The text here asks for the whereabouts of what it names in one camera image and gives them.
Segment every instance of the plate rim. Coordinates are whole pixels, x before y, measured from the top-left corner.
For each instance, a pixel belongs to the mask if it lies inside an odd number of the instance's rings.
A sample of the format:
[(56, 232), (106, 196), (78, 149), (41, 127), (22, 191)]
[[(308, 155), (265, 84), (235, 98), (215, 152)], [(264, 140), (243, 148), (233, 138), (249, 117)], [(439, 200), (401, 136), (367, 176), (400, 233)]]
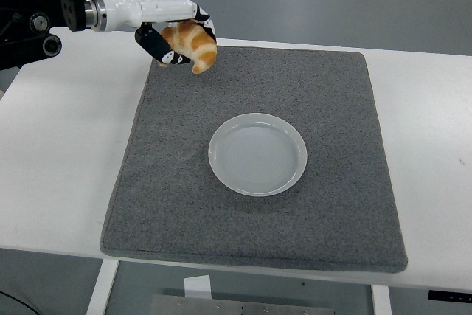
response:
[[(291, 140), (294, 142), (295, 146), (297, 146), (297, 148), (299, 150), (299, 161), (302, 160), (302, 162), (299, 164), (299, 166), (297, 168), (296, 173), (292, 176), (292, 178), (290, 180), (287, 181), (286, 184), (284, 184), (283, 186), (281, 186), (281, 187), (279, 187), (279, 188), (277, 188), (273, 191), (267, 192), (267, 193), (251, 193), (249, 191), (244, 191), (244, 190), (237, 189), (236, 187), (231, 187), (228, 184), (226, 184), (226, 182), (223, 181), (221, 179), (221, 177), (215, 172), (215, 166), (214, 166), (215, 159), (212, 159), (212, 156), (214, 155), (214, 151), (212, 151), (212, 148), (215, 147), (216, 139), (218, 138), (219, 135), (221, 135), (221, 132), (228, 125), (230, 125), (231, 122), (241, 120), (242, 117), (249, 117), (249, 116), (250, 117), (259, 117), (259, 118), (262, 117), (262, 118), (266, 118), (266, 119), (268, 117), (270, 117), (270, 120), (275, 120), (276, 122), (278, 121), (278, 122), (282, 123), (283, 125), (285, 125), (286, 127), (288, 127), (290, 129), (289, 136), (291, 137)], [(229, 120), (225, 121), (222, 125), (220, 125), (216, 129), (216, 131), (213, 133), (212, 138), (211, 138), (211, 140), (209, 141), (209, 144), (208, 144), (208, 160), (209, 160), (210, 167), (212, 168), (213, 174), (216, 176), (216, 178), (222, 184), (224, 184), (230, 190), (233, 190), (233, 191), (235, 191), (235, 192), (237, 192), (241, 195), (246, 195), (246, 196), (250, 196), (250, 197), (269, 197), (269, 196), (276, 195), (276, 194), (279, 194), (279, 193), (282, 193), (282, 192), (288, 190), (289, 188), (294, 186), (300, 180), (300, 178), (303, 176), (303, 173), (305, 172), (305, 169), (306, 169), (306, 166), (307, 166), (308, 151), (307, 151), (305, 141), (304, 141), (302, 135), (298, 132), (297, 129), (295, 129), (294, 126), (292, 126), (290, 123), (288, 123), (284, 119), (282, 119), (280, 117), (277, 117), (277, 116), (274, 116), (272, 114), (264, 114), (262, 112), (249, 112), (249, 113), (246, 113), (246, 114), (239, 114), (237, 116), (234, 116), (234, 117), (230, 118)]]

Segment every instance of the white paper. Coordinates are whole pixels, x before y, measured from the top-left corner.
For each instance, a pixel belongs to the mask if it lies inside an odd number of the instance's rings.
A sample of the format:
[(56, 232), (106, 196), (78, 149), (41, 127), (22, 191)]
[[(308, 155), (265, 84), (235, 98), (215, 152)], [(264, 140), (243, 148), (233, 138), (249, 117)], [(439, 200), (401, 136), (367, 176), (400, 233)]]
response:
[(184, 289), (186, 297), (212, 299), (209, 275), (185, 278)]

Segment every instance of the white table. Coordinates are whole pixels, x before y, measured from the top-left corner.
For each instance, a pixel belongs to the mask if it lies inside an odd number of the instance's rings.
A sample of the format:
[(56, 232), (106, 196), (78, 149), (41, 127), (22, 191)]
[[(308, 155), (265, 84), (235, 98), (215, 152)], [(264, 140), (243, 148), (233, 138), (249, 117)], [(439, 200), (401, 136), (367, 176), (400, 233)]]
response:
[[(151, 58), (132, 32), (53, 33), (61, 54), (24, 66), (0, 101), (0, 247), (113, 260), (100, 233)], [(364, 54), (409, 257), (399, 274), (231, 270), (472, 291), (472, 57), (219, 44)]]

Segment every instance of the metal plate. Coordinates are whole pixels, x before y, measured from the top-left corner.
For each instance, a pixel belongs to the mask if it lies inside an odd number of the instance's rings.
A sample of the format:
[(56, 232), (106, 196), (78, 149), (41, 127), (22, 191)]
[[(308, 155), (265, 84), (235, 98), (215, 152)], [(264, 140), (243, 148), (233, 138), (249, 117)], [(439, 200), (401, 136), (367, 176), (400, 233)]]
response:
[(173, 297), (155, 294), (149, 315), (334, 315), (334, 310), (303, 306)]

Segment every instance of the white plate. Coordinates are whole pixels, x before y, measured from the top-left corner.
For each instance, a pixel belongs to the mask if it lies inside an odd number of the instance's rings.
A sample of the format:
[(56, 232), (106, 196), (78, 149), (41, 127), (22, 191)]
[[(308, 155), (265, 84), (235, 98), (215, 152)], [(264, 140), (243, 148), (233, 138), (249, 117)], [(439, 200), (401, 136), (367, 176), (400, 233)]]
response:
[(230, 189), (268, 196), (292, 187), (307, 164), (303, 138), (270, 114), (242, 114), (222, 124), (209, 143), (209, 164)]

